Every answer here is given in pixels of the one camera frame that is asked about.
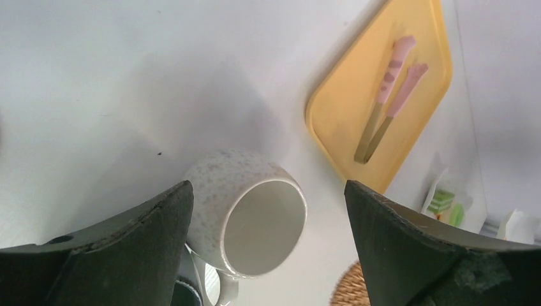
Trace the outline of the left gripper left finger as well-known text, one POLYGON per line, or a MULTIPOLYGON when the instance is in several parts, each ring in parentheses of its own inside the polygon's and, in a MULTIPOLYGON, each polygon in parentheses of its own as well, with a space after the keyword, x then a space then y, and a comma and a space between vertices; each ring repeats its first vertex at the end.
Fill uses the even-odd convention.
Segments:
POLYGON ((1 250, 2 305, 169 305, 193 211, 187 180, 41 245, 1 250))

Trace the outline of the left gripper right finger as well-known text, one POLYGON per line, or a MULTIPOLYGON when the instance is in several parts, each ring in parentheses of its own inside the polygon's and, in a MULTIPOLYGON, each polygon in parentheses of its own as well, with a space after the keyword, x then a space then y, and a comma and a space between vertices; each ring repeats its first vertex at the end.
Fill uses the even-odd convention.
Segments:
POLYGON ((540 247, 471 233, 349 180, 345 202, 372 305, 539 305, 540 247))

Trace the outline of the grey mug with rattan lid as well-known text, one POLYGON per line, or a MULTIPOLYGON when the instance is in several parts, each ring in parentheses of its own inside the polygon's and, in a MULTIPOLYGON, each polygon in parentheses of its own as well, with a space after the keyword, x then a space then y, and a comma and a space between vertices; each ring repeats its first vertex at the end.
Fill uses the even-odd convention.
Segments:
POLYGON ((177 269, 171 306, 202 306, 200 278, 193 258, 187 249, 183 250, 177 269))

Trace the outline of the round rattan coaster lid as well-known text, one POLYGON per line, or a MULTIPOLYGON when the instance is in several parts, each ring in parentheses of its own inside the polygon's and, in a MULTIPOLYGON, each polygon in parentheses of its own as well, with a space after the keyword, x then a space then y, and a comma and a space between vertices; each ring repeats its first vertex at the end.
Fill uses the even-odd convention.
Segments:
POLYGON ((338 281, 330 306, 370 306, 364 274, 359 261, 352 264, 338 281))

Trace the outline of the green frosted donut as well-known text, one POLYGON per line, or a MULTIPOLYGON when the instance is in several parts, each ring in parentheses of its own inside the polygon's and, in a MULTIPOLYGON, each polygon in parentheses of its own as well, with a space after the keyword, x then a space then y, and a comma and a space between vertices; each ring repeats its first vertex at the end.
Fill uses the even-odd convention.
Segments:
POLYGON ((461 203, 457 203, 452 207, 450 215, 448 217, 448 223, 452 226, 459 228, 464 219, 464 207, 461 203))

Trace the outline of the green layered cake slice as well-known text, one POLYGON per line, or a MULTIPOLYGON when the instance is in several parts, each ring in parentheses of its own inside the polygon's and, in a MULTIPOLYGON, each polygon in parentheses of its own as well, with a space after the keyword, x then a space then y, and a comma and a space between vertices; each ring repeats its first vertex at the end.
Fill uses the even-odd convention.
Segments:
POLYGON ((454 193, 443 189, 437 189, 429 202, 427 211, 432 212, 434 215, 442 214, 451 207, 454 198, 454 193))

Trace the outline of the white three tier stand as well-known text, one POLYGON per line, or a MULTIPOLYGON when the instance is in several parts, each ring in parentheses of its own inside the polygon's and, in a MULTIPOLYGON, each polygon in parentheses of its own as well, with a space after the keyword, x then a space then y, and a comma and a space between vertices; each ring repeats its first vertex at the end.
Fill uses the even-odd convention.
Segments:
MULTIPOLYGON (((463 222, 459 229, 472 233, 481 233, 487 220, 486 205, 474 200, 473 197, 458 184, 458 180, 448 173, 447 168, 444 168, 432 182, 420 212, 432 219, 450 225, 448 223, 448 217, 452 207, 457 203, 463 205, 465 212, 463 222), (427 207, 437 189, 443 189, 454 193, 455 198, 448 210, 444 211, 442 214, 434 215, 432 212, 427 211, 427 207)), ((539 217, 514 209, 500 221, 498 228, 492 230, 492 232, 495 232, 495 237, 500 240, 533 245, 535 244, 535 235, 539 228, 539 217)))

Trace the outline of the yellow serving tray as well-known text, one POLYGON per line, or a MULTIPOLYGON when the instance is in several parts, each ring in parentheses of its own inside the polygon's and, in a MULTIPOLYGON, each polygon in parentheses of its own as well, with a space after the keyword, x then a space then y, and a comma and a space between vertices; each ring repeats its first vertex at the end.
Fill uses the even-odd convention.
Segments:
POLYGON ((440 1, 387 1, 312 93, 306 125, 344 180, 384 193, 446 94, 452 58, 440 1), (354 159, 376 105, 388 129, 354 159))

